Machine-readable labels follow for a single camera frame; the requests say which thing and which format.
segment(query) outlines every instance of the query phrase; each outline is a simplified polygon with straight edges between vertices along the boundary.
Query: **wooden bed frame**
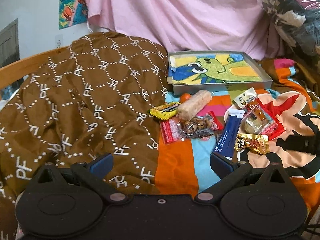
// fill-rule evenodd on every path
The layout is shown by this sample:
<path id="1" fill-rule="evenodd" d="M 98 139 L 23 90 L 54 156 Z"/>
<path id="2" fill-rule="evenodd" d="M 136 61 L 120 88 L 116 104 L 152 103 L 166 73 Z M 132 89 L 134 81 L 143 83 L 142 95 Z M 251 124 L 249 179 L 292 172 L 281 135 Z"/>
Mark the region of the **wooden bed frame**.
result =
<path id="1" fill-rule="evenodd" d="M 5 88 L 25 75 L 29 75 L 48 60 L 52 54 L 59 54 L 67 47 L 49 50 L 31 57 L 13 62 L 10 65 L 0 68 L 0 89 Z"/>

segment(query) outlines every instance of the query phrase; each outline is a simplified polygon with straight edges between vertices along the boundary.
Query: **power outlet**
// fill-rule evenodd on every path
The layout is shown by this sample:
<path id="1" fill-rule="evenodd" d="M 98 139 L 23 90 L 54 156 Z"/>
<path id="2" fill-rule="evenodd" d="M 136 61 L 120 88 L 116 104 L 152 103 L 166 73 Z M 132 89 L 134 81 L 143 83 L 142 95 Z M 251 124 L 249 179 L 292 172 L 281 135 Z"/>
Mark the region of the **power outlet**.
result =
<path id="1" fill-rule="evenodd" d="M 56 48 L 63 47 L 63 35 L 62 34 L 58 34 L 55 36 L 55 47 Z"/>

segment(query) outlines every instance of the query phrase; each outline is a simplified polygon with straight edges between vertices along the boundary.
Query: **small orange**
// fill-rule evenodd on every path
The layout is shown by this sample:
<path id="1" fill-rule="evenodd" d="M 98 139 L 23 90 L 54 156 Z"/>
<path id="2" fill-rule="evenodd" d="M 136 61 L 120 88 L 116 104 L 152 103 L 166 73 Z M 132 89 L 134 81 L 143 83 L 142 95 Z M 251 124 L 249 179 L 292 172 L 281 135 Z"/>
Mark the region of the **small orange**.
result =
<path id="1" fill-rule="evenodd" d="M 181 95 L 180 97 L 180 103 L 184 103 L 185 101 L 187 101 L 189 98 L 191 98 L 191 95 L 188 93 L 184 93 Z"/>

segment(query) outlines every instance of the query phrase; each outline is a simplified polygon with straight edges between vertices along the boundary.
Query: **cartoon character poster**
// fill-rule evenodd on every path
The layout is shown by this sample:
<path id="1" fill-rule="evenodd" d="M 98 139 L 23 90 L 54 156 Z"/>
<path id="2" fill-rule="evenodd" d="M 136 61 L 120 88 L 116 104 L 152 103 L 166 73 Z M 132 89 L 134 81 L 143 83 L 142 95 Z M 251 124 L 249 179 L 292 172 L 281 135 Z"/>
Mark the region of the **cartoon character poster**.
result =
<path id="1" fill-rule="evenodd" d="M 173 84 L 262 81 L 242 54 L 175 55 L 170 62 Z"/>
<path id="2" fill-rule="evenodd" d="M 88 18 L 88 7 L 84 0 L 60 0 L 59 29 L 84 23 Z"/>

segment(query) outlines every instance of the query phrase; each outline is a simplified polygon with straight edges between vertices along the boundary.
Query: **black print on bedsheet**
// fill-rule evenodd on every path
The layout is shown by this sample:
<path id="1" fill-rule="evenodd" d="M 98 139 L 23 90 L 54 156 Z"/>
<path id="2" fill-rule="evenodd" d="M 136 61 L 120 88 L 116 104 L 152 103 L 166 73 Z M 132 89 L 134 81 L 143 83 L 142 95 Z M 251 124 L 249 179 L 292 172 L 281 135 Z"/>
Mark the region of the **black print on bedsheet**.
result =
<path id="1" fill-rule="evenodd" d="M 289 135 L 286 140 L 278 138 L 276 145 L 282 147 L 284 151 L 292 150 L 316 155 L 314 159 L 302 167 L 296 168 L 290 166 L 285 168 L 285 171 L 290 177 L 304 177 L 305 179 L 309 179 L 320 170 L 320 131 L 318 126 L 311 121 L 311 118 L 320 119 L 320 117 L 311 114 L 295 114 L 294 117 L 301 120 L 304 125 L 310 127 L 314 133 L 314 136 L 302 136 L 296 131 L 293 131 L 294 135 Z M 239 160 L 249 162 L 248 153 L 249 149 L 245 149 L 243 152 L 241 152 Z M 268 158 L 270 162 L 281 162 L 279 155 L 274 152 L 265 154 L 265 157 Z M 254 173 L 262 173 L 263 171 L 264 168 L 253 169 Z"/>

